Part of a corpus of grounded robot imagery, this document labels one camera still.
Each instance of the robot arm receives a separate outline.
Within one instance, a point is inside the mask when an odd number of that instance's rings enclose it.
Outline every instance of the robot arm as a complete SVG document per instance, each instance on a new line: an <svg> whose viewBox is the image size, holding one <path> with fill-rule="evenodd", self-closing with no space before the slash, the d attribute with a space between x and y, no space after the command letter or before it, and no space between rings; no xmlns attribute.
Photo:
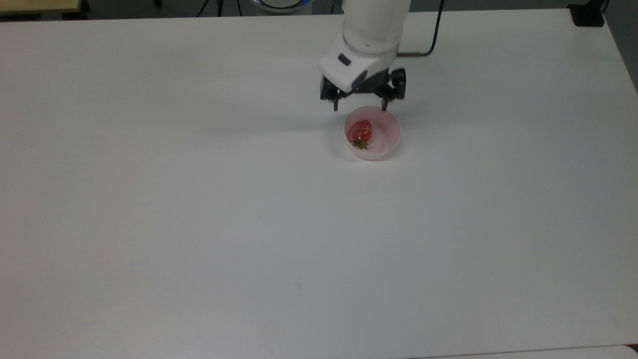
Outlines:
<svg viewBox="0 0 638 359"><path fill-rule="evenodd" d="M322 100L338 101L352 93L374 93L388 102L405 96L405 70L389 73L403 33L411 0L343 0L345 20L330 50L319 60Z"/></svg>

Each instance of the bowl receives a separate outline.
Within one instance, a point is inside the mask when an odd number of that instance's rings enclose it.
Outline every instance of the bowl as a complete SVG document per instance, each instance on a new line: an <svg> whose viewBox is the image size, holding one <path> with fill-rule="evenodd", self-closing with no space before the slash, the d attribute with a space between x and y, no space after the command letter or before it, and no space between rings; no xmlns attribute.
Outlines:
<svg viewBox="0 0 638 359"><path fill-rule="evenodd" d="M367 148L360 149L352 144L350 135L354 131L354 125L363 119L372 124L372 137ZM389 111L383 111L378 106L363 106L352 111L346 118L343 131L350 151L364 160L378 160L387 156L401 139L399 121Z"/></svg>

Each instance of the white table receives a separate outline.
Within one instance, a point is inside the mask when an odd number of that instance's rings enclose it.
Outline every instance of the white table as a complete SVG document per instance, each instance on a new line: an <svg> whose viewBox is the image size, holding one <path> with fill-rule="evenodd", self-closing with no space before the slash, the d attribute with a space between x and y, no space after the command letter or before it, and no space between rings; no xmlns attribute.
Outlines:
<svg viewBox="0 0 638 359"><path fill-rule="evenodd" d="M472 356L446 356L446 359L638 359L638 354L626 346L608 346Z"/></svg>
<svg viewBox="0 0 638 359"><path fill-rule="evenodd" d="M341 21L0 24L0 356L638 342L638 96L609 30L444 14L396 63L399 148L365 162L343 121L378 100L318 99Z"/></svg>

